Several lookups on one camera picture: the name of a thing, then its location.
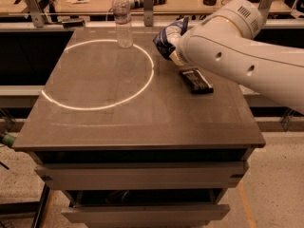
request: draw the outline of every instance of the water bottle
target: water bottle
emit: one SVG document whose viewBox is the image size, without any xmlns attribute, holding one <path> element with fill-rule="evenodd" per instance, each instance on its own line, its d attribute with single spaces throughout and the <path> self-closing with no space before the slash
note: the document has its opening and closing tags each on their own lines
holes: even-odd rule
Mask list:
<svg viewBox="0 0 304 228">
<path fill-rule="evenodd" d="M 130 48 L 133 45 L 133 35 L 129 0 L 113 0 L 112 8 L 118 45 L 122 48 Z"/>
</svg>

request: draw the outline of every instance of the white circle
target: white circle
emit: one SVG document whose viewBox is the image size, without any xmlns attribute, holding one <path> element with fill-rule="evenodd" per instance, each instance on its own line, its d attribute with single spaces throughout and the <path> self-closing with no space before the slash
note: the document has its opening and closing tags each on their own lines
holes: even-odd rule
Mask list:
<svg viewBox="0 0 304 228">
<path fill-rule="evenodd" d="M 97 42 L 115 42 L 117 43 L 117 40 L 110 40 L 110 39 L 100 39 L 100 40 L 93 40 L 93 41 L 86 41 L 86 42 L 82 42 L 82 43 L 78 43 L 78 44 L 75 44 L 73 46 L 70 46 L 70 47 L 67 47 L 65 50 L 69 50 L 69 49 L 72 49 L 72 48 L 76 48 L 78 46 L 82 46 L 82 45 L 85 45 L 85 44 L 90 44 L 90 43 L 97 43 Z M 71 106 L 71 105 L 67 105 L 67 104 L 62 104 L 62 103 L 59 103 L 58 101 L 50 98 L 45 90 L 42 91 L 42 95 L 47 99 L 49 100 L 50 102 L 60 106 L 60 107 L 63 107 L 63 108 L 66 108 L 66 109 L 70 109 L 70 110 L 79 110 L 79 111 L 93 111 L 93 110 L 104 110 L 104 109 L 109 109 L 111 107 L 114 107 L 114 106 L 117 106 L 117 105 L 122 105 L 126 102 L 129 102 L 131 101 L 132 99 L 134 99 L 135 97 L 137 97 L 138 95 L 140 95 L 141 93 L 144 92 L 144 90 L 150 85 L 152 79 L 153 79 L 153 76 L 154 76 L 154 63 L 153 63 L 153 60 L 152 58 L 150 57 L 150 55 L 141 47 L 133 44 L 133 47 L 134 48 L 137 48 L 139 49 L 140 51 L 142 51 L 146 56 L 147 58 L 150 60 L 150 63 L 151 63 L 151 75 L 148 79 L 148 81 L 146 82 L 146 84 L 138 91 L 136 92 L 134 95 L 126 98 L 126 99 L 123 99 L 117 103 L 114 103 L 114 104 L 108 104 L 108 105 L 103 105 L 103 106 L 99 106 L 99 107 L 76 107 L 76 106 Z"/>
</svg>

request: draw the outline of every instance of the open drawer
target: open drawer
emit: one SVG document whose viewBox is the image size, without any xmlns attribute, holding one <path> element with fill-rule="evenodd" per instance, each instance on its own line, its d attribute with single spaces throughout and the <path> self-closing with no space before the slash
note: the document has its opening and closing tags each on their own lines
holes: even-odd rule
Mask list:
<svg viewBox="0 0 304 228">
<path fill-rule="evenodd" d="M 74 207 L 62 210 L 72 223 L 85 223 L 88 228 L 199 226 L 209 220 L 221 220 L 229 205 L 183 204 L 110 207 Z"/>
<path fill-rule="evenodd" d="M 37 174 L 56 190 L 186 189 L 235 187 L 246 161 L 90 163 L 39 165 Z"/>
</svg>

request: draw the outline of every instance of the table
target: table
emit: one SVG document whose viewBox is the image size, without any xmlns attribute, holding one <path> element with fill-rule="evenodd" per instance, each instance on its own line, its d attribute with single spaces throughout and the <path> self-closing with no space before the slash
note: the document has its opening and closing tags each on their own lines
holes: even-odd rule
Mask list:
<svg viewBox="0 0 304 228">
<path fill-rule="evenodd" d="M 0 0 L 0 16 L 24 16 L 28 12 L 27 4 L 24 1 L 14 4 L 15 1 Z"/>
<path fill-rule="evenodd" d="M 96 15 L 108 14 L 111 9 L 112 0 L 88 0 L 80 4 L 71 4 L 67 0 L 57 0 L 55 9 L 62 15 Z M 154 6 L 154 14 L 172 15 L 172 14 L 210 14 L 222 6 L 222 0 L 218 0 L 214 6 L 205 6 L 202 0 L 167 0 L 164 5 Z M 273 13 L 290 13 L 291 8 L 282 1 L 274 1 L 271 6 Z M 133 9 L 133 14 L 143 14 L 143 9 Z"/>
<path fill-rule="evenodd" d="M 135 46 L 122 49 L 114 27 L 77 28 L 14 143 L 70 199 L 71 222 L 222 219 L 220 198 L 265 144 L 237 84 L 202 70 L 215 92 L 189 92 L 152 43 L 160 29 L 133 28 Z"/>
</svg>

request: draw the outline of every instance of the white robotic arm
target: white robotic arm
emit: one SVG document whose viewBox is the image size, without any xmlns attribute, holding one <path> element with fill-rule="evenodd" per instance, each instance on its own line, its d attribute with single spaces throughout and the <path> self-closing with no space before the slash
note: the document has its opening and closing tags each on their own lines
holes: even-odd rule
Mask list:
<svg viewBox="0 0 304 228">
<path fill-rule="evenodd" d="M 176 64 L 202 67 L 304 114 L 304 49 L 253 41 L 262 18 L 255 5 L 234 0 L 185 32 Z"/>
</svg>

